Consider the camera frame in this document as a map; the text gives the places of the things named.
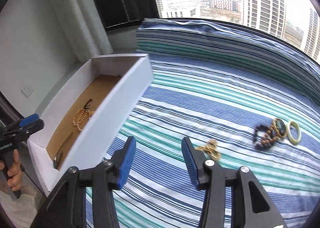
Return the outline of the person's left hand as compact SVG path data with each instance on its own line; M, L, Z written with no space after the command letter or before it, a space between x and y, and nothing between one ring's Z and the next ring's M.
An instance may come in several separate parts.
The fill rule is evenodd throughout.
M8 176L10 179L7 181L13 191L18 191L23 186L23 173L21 170L20 155L17 150L12 151L13 162L12 167L8 170Z

